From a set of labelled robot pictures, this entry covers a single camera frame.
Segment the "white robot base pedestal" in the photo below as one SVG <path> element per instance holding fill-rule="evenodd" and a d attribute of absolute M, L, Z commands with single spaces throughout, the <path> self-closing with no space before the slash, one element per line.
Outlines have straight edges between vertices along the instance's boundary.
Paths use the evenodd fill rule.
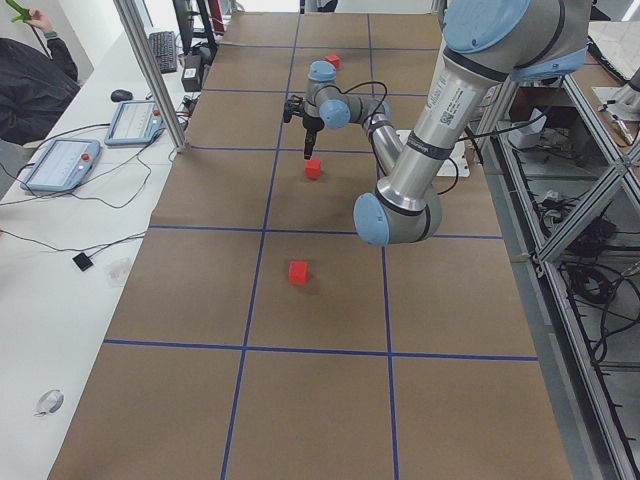
<path fill-rule="evenodd" d="M 439 176 L 469 175 L 461 143 L 456 143 L 450 151 L 449 148 L 427 144 L 413 130 L 399 129 L 395 134 L 401 142 L 402 151 L 392 172 L 394 178 L 430 183 Z"/>

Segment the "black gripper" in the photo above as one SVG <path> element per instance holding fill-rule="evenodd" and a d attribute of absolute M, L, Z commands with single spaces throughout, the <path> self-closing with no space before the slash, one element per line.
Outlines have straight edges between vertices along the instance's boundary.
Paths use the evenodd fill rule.
<path fill-rule="evenodd" d="M 306 103 L 303 97 L 291 95 L 284 103 L 282 119 L 285 124 L 292 121 L 293 117 L 302 119 L 303 128 L 306 130 L 304 139 L 304 159 L 310 160 L 313 155 L 316 132 L 323 129 L 323 120 L 310 115 L 306 111 Z"/>

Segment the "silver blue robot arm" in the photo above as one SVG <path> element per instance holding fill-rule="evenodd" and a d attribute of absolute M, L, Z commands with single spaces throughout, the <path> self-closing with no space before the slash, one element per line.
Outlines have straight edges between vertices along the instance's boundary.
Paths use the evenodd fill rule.
<path fill-rule="evenodd" d="M 312 63 L 305 95 L 286 101 L 283 120 L 301 118 L 306 158 L 323 128 L 361 125 L 384 175 L 355 202 L 359 237 L 376 246 L 422 241 L 441 222 L 432 182 L 487 91 L 508 79 L 543 80 L 578 70 L 586 57 L 590 14 L 588 1 L 453 2 L 442 24 L 442 70 L 405 141 L 389 121 L 386 104 L 341 90 L 327 61 Z"/>

